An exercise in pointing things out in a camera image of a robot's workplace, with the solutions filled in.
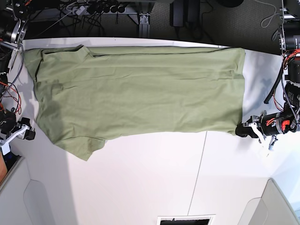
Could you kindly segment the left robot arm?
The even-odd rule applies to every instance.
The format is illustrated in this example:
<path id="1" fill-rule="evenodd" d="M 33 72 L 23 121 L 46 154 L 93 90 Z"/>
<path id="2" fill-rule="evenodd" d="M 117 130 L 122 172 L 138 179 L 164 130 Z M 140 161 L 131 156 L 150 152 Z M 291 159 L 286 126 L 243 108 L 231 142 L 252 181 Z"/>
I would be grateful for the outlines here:
<path id="1" fill-rule="evenodd" d="M 277 113 L 251 116 L 237 125 L 236 135 L 257 138 L 260 144 L 271 151 L 277 135 L 298 132 L 300 129 L 300 2 L 284 0 L 280 17 L 282 25 L 278 28 L 282 64 L 275 83 L 264 100 L 268 104 L 275 99 L 278 85 L 282 86 L 284 105 L 274 100 Z"/>

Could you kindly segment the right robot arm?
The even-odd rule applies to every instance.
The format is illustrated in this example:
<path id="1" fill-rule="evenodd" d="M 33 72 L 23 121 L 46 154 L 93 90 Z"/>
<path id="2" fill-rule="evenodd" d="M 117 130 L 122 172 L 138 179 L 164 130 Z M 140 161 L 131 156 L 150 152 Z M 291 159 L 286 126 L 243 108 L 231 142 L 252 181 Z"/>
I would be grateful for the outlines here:
<path id="1" fill-rule="evenodd" d="M 30 119 L 16 120 L 22 112 L 22 100 L 15 83 L 24 66 L 24 47 L 30 0 L 2 0 L 0 2 L 0 98 L 11 98 L 17 106 L 6 109 L 0 104 L 0 132 L 5 138 L 0 139 L 2 148 L 9 147 L 9 143 L 16 137 L 32 140 L 35 131 L 30 125 Z M 21 55 L 21 65 L 12 82 L 8 81 L 8 74 L 12 70 L 17 55 Z"/>

